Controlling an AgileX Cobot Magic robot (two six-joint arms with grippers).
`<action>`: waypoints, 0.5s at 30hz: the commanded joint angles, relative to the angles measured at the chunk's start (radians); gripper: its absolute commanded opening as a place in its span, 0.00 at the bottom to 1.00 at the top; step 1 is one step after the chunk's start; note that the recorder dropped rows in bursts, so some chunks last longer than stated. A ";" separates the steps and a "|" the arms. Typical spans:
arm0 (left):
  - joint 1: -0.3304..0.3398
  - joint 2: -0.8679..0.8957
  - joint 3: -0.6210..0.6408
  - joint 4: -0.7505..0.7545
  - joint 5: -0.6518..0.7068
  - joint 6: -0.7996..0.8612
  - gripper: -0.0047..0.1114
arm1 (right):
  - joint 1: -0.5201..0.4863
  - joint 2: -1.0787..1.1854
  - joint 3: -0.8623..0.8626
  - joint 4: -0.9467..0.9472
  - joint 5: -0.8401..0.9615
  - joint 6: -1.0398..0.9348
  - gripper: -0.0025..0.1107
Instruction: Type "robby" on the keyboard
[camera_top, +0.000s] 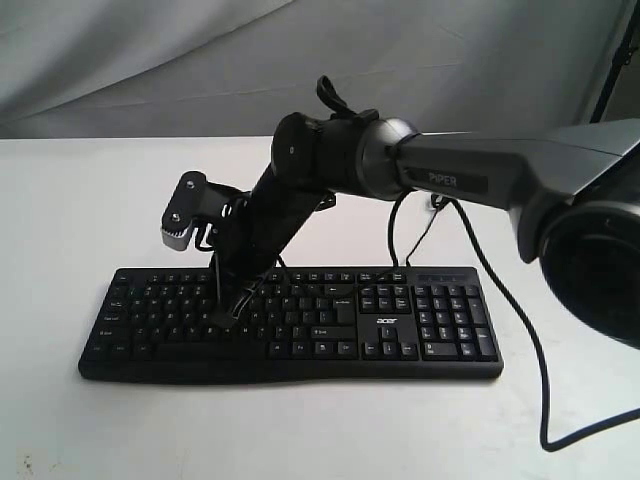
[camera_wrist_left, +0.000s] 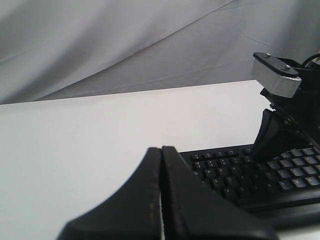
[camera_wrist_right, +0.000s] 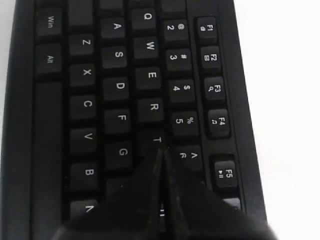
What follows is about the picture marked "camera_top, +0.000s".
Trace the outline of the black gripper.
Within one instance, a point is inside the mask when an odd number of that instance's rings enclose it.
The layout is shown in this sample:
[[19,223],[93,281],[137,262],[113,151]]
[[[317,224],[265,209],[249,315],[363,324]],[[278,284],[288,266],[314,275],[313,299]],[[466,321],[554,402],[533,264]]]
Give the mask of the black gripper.
[[334,193],[291,187],[270,167],[251,191],[234,196],[214,224],[217,232],[212,235],[214,325],[233,327],[264,283],[255,278],[274,265],[314,212],[335,205]]

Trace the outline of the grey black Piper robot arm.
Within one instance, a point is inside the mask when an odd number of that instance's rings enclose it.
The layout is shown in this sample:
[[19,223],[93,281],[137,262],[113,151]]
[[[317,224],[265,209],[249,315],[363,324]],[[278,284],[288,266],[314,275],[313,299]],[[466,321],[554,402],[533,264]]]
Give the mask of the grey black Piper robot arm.
[[431,133],[404,120],[292,113],[220,238],[230,280],[267,271],[329,193],[394,201],[423,190],[505,211],[522,261],[594,330],[639,344],[639,123],[527,133]]

